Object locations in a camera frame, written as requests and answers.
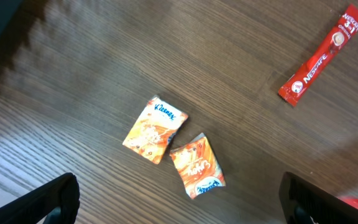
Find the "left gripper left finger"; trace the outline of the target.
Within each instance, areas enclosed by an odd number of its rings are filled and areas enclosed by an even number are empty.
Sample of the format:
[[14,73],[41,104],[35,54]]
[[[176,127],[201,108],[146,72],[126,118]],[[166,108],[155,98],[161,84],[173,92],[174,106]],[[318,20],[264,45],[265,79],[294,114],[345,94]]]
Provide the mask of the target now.
[[68,172],[1,207],[0,223],[74,224],[79,207],[79,184]]

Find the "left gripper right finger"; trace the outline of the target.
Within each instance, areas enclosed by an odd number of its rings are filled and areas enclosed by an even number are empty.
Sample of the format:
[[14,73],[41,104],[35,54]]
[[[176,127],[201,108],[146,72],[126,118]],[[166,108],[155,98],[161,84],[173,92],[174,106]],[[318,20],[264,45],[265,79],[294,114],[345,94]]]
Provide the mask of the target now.
[[285,172],[279,199],[287,223],[358,224],[358,209],[291,172]]

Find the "orange juice carton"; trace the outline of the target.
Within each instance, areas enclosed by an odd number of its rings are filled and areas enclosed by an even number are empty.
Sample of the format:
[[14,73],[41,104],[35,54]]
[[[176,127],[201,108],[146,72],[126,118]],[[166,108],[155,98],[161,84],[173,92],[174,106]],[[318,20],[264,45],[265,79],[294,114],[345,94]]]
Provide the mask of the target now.
[[159,96],[151,98],[122,145],[154,164],[159,164],[170,141],[188,115]]

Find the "small orange snack packet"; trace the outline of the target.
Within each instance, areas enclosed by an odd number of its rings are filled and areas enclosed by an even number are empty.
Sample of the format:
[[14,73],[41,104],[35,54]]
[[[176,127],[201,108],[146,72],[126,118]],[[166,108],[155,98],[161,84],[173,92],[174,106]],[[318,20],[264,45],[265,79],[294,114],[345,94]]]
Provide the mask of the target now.
[[171,150],[170,157],[191,199],[213,188],[226,186],[223,170],[204,133],[188,144]]

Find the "red coffee stick sachet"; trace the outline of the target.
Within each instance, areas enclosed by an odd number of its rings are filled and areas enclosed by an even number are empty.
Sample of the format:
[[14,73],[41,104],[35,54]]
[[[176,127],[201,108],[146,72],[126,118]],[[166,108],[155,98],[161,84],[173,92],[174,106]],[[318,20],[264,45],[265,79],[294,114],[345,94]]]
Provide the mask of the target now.
[[324,38],[313,56],[303,63],[293,76],[281,86],[278,94],[287,103],[296,106],[324,68],[357,32],[358,8],[351,4]]

